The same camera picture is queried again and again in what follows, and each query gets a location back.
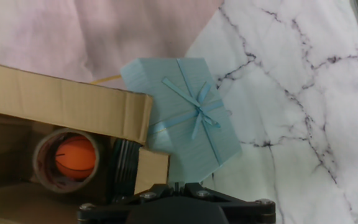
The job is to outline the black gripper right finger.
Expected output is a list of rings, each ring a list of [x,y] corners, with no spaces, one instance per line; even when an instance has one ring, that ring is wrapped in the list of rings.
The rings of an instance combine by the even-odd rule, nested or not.
[[[206,202],[207,216],[225,218],[227,223],[275,223],[275,202],[262,198],[247,202],[215,190],[202,187],[199,183],[188,183],[180,187],[180,195]]]

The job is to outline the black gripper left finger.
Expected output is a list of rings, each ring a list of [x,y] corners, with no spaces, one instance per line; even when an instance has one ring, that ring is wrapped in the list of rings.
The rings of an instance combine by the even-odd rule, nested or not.
[[[129,213],[133,209],[158,199],[174,196],[176,189],[176,185],[171,187],[168,184],[154,184],[148,190],[124,198],[121,201],[110,205],[84,203],[80,205],[79,210],[76,213],[77,223],[89,224],[106,223],[107,221],[123,221],[129,216]]]

